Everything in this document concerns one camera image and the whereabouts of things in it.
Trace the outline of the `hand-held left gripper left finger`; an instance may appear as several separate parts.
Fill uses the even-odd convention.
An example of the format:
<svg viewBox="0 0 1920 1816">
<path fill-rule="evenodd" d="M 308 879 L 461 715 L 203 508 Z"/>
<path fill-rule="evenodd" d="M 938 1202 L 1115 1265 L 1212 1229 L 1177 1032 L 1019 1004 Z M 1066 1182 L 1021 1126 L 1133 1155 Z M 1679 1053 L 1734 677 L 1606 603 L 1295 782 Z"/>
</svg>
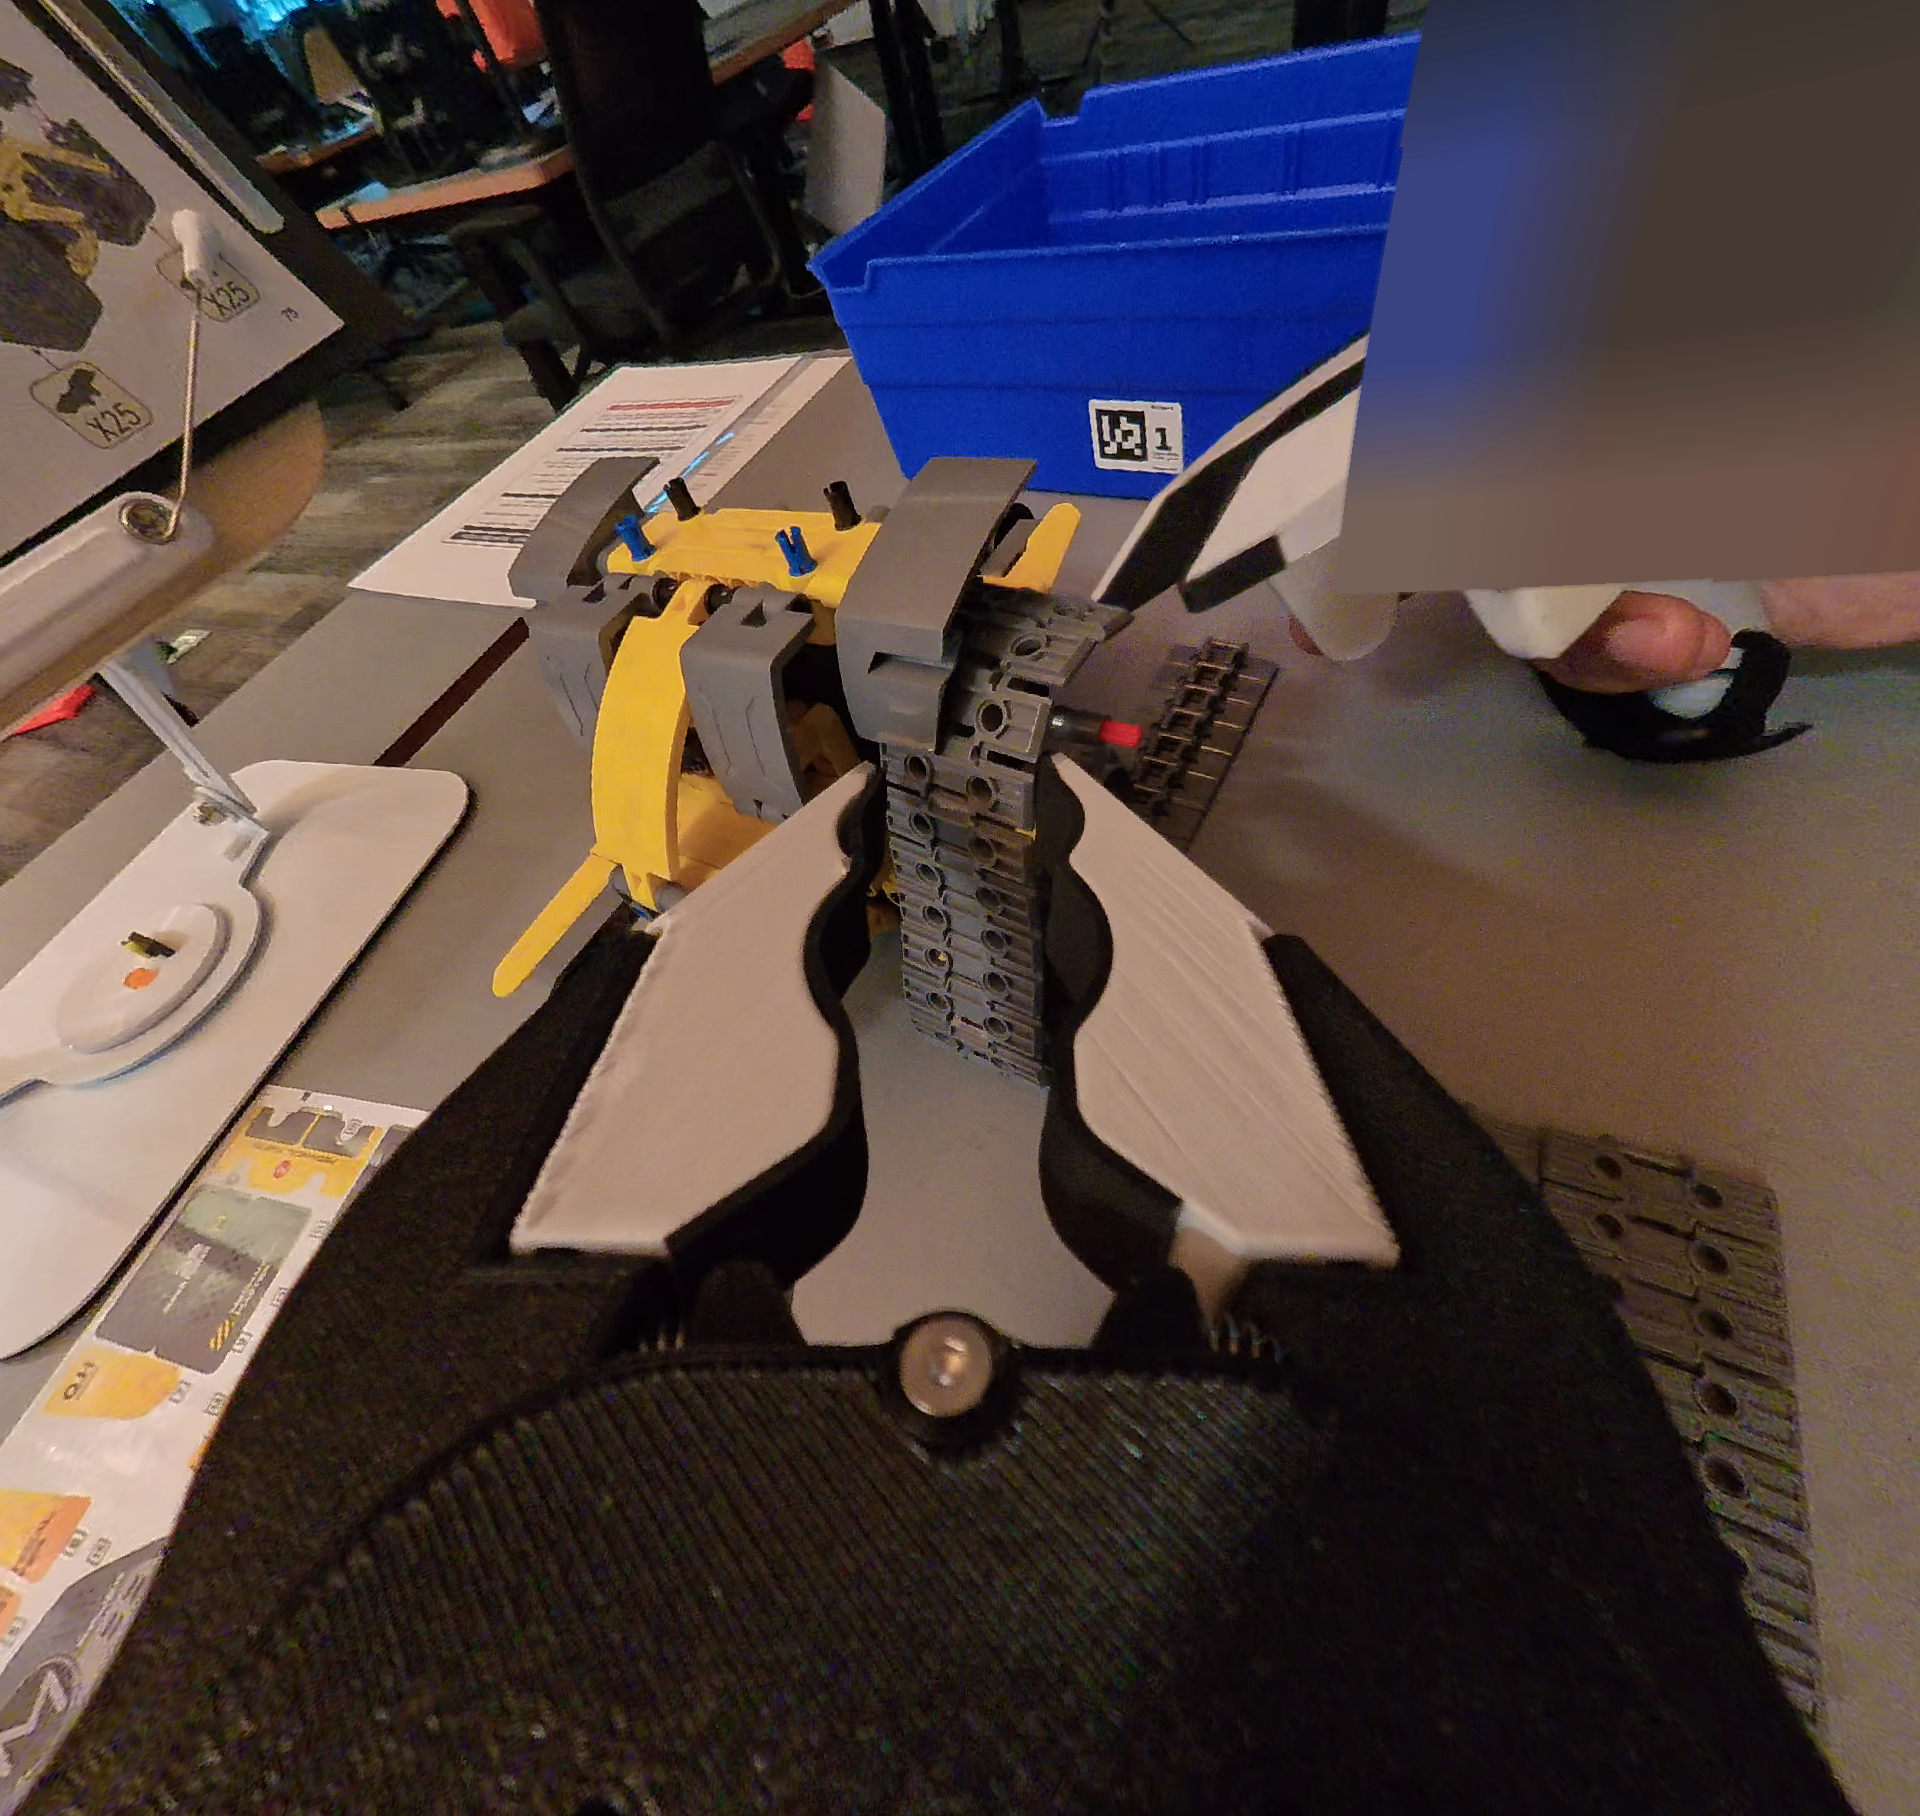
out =
<svg viewBox="0 0 1920 1816">
<path fill-rule="evenodd" d="M 695 889 L 654 941 L 511 1229 L 515 1253 L 692 1253 L 797 1202 L 827 1253 L 863 1198 L 844 992 L 868 960 L 872 764 Z"/>
</svg>

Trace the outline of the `blue plastic bin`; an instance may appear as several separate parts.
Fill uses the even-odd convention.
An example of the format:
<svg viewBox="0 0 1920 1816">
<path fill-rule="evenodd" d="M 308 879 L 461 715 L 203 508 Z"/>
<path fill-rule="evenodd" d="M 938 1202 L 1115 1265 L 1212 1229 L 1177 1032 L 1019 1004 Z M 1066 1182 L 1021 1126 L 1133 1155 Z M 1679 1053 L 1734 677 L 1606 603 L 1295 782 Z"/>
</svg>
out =
<svg viewBox="0 0 1920 1816">
<path fill-rule="evenodd" d="M 994 123 L 814 260 L 899 467 L 1149 498 L 1372 321 L 1414 32 Z"/>
</svg>

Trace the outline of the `yellow printed sticker sheet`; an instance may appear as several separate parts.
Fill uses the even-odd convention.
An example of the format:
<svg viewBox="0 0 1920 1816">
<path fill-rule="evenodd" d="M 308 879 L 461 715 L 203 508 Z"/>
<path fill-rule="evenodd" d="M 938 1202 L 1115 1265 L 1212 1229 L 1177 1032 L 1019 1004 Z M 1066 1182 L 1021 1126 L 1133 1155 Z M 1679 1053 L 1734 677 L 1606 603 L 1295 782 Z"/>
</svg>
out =
<svg viewBox="0 0 1920 1816">
<path fill-rule="evenodd" d="M 1 1810 L 59 1748 L 293 1284 L 422 1121 L 270 1086 L 5 1433 Z"/>
</svg>

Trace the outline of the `toy instruction booklet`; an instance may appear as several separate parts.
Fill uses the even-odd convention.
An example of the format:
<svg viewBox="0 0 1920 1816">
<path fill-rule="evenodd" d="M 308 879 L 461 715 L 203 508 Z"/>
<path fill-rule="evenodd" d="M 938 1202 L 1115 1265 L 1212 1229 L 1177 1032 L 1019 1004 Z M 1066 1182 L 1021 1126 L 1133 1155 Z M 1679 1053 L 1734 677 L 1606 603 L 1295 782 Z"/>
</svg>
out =
<svg viewBox="0 0 1920 1816">
<path fill-rule="evenodd" d="M 1 3 L 1 541 L 163 454 L 200 315 L 197 425 L 342 329 L 280 246 Z"/>
</svg>

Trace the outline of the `large grey tread link mat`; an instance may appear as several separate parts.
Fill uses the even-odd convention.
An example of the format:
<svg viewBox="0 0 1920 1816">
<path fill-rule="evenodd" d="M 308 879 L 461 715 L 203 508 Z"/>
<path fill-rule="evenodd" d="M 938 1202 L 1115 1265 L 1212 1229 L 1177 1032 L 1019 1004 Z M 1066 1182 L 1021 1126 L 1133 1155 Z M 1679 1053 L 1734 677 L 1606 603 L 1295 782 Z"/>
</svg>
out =
<svg viewBox="0 0 1920 1816">
<path fill-rule="evenodd" d="M 1611 1136 L 1482 1127 L 1609 1291 L 1692 1455 L 1788 1700 L 1820 1721 L 1810 1507 L 1771 1190 Z"/>
</svg>

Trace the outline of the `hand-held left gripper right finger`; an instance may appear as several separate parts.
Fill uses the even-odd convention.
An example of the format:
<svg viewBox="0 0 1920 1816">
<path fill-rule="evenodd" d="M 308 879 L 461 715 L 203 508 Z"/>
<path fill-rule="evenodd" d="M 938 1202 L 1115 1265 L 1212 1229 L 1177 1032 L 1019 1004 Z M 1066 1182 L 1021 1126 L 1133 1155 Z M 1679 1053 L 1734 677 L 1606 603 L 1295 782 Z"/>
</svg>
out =
<svg viewBox="0 0 1920 1816">
<path fill-rule="evenodd" d="M 1040 774 L 1048 1217 L 1124 1292 L 1224 1310 L 1266 1263 L 1397 1263 L 1272 932 L 1082 766 Z"/>
</svg>

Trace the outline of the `hanging white paper sheet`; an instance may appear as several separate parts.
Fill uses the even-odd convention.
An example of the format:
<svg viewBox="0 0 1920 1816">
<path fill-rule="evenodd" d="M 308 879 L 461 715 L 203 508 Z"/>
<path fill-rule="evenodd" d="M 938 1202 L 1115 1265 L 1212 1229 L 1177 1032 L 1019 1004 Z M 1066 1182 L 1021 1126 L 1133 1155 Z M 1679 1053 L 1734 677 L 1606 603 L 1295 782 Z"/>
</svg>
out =
<svg viewBox="0 0 1920 1816">
<path fill-rule="evenodd" d="M 817 61 L 805 147 L 803 212 L 829 237 L 870 220 L 884 197 L 889 126 L 881 102 Z"/>
</svg>

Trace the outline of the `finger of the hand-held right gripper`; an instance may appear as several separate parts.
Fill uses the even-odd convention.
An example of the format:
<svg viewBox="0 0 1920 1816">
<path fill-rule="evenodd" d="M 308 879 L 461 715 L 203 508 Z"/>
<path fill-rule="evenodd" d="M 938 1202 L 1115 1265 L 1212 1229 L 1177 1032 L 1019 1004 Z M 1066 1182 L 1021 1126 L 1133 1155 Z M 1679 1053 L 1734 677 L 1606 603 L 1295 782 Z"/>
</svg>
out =
<svg viewBox="0 0 1920 1816">
<path fill-rule="evenodd" d="M 1225 503 L 1228 487 L 1275 436 L 1333 404 L 1357 404 L 1364 369 L 1365 341 L 1349 341 L 1208 446 L 1149 502 L 1091 598 L 1138 608 L 1164 589 L 1180 589 L 1181 572 L 1200 548 L 1204 516 Z"/>
<path fill-rule="evenodd" d="M 1333 404 L 1275 436 L 1208 511 L 1196 557 L 1185 565 L 1180 594 L 1190 612 L 1275 581 L 1331 544 L 1346 499 L 1357 404 Z"/>
</svg>

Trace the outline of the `yellow black toy vehicle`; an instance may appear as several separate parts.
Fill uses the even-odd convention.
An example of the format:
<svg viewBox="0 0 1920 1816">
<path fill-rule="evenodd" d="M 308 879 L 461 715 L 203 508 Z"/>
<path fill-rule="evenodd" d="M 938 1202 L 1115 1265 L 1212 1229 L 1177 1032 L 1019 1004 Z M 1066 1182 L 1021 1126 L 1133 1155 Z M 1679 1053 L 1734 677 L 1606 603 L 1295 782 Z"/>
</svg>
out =
<svg viewBox="0 0 1920 1816">
<path fill-rule="evenodd" d="M 933 458 L 886 511 L 648 512 L 651 458 L 595 458 L 511 565 L 548 693 L 590 750 L 593 840 L 493 973 L 520 988 L 618 886 L 658 914 L 865 754 L 886 795 L 875 891 L 928 1036 L 1029 1060 L 1041 990 L 1035 778 L 1127 772 L 1143 728 L 1069 701 L 1125 612 L 1062 594 L 1080 512 L 1034 464 Z"/>
</svg>

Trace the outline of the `black office chair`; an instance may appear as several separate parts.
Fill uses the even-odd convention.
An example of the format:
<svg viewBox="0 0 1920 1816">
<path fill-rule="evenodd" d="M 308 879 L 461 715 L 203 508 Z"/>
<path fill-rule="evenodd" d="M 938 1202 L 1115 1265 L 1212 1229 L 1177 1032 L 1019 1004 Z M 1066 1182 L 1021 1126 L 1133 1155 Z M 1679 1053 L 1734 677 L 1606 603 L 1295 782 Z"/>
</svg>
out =
<svg viewBox="0 0 1920 1816">
<path fill-rule="evenodd" d="M 677 357 L 732 315 L 817 311 L 782 177 L 808 79 L 771 58 L 716 82 L 699 0 L 531 3 L 595 237 L 569 270 L 542 260 L 523 213 L 501 231 L 531 281 L 501 330 L 540 392 L 563 408 L 591 365 Z"/>
</svg>

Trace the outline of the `white book stand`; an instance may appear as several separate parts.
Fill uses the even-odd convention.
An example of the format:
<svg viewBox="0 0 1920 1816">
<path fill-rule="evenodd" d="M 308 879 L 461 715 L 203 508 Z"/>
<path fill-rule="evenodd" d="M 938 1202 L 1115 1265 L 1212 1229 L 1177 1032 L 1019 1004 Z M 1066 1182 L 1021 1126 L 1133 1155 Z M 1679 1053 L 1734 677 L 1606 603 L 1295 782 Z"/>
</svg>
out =
<svg viewBox="0 0 1920 1816">
<path fill-rule="evenodd" d="M 5 553 L 5 726 L 100 673 L 189 787 L 179 815 L 36 953 L 5 936 L 16 964 L 1 1000 L 5 1358 L 76 1318 L 137 1249 L 468 803 L 448 772 L 259 761 L 230 774 L 184 726 L 153 633 L 302 515 L 323 459 L 312 396 L 397 318 L 236 134 L 109 25 L 102 0 L 13 1 L 277 242 L 342 329 L 197 425 L 203 320 L 191 315 L 179 436 Z"/>
</svg>

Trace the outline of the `person's right hand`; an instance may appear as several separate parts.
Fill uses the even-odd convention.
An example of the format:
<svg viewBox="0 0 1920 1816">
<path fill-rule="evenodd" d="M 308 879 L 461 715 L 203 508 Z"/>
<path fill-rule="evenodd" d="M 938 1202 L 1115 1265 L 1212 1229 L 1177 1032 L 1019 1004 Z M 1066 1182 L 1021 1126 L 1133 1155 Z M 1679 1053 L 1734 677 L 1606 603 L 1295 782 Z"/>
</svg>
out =
<svg viewBox="0 0 1920 1816">
<path fill-rule="evenodd" d="M 1788 648 L 1869 651 L 1917 638 L 1917 572 L 1865 572 L 1759 584 L 1763 628 Z M 1622 589 L 1561 656 L 1535 668 L 1599 695 L 1651 693 L 1722 668 L 1731 632 L 1715 615 L 1659 592 Z"/>
</svg>

